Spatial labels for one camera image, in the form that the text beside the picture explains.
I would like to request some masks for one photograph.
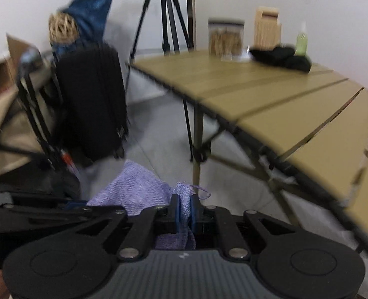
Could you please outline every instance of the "purple cloth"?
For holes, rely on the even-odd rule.
[[[172,194],[180,197],[180,227],[177,234],[165,234],[157,237],[156,249],[194,249],[195,239],[188,227],[191,213],[191,195],[189,185],[178,183],[171,188],[159,180],[151,171],[141,165],[127,160],[123,171],[104,190],[99,192],[87,205],[89,206],[123,206],[129,216],[139,215],[147,208],[168,205]]]

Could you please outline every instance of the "white wall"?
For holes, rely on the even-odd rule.
[[[245,44],[253,44],[258,6],[280,9],[282,42],[296,42],[307,22],[308,54],[368,87],[368,0],[195,0],[197,48],[207,48],[209,17],[245,19]]]
[[[49,50],[48,18],[57,9],[71,0],[0,0],[0,51],[6,48],[5,34],[9,33],[36,45],[41,51]],[[144,0],[113,0],[105,40],[118,49],[125,77],[126,67],[134,41]],[[187,19],[186,0],[179,0],[184,18]],[[179,41],[185,45],[184,36],[178,30]],[[138,54],[161,53],[162,49],[161,1],[151,0],[143,31],[140,36]],[[128,102],[140,101],[160,95],[156,85],[142,76],[131,76]]]

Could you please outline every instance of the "circular cover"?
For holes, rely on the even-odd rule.
[[[19,298],[71,299],[94,291],[110,269],[102,247],[77,235],[20,247],[4,261],[3,276],[8,289]]]
[[[305,233],[275,236],[257,261],[274,292],[295,299],[342,299],[364,279],[363,260],[349,247]]]

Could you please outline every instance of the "suitcase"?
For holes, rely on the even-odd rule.
[[[93,161],[124,157],[127,109],[117,51],[106,44],[82,47],[60,58],[56,75],[84,154]]]

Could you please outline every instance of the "silver bolt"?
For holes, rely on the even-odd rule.
[[[248,255],[248,251],[244,248],[235,247],[229,250],[228,255],[232,258],[244,258]]]
[[[119,252],[119,255],[123,258],[135,258],[140,255],[140,252],[136,248],[126,247]]]

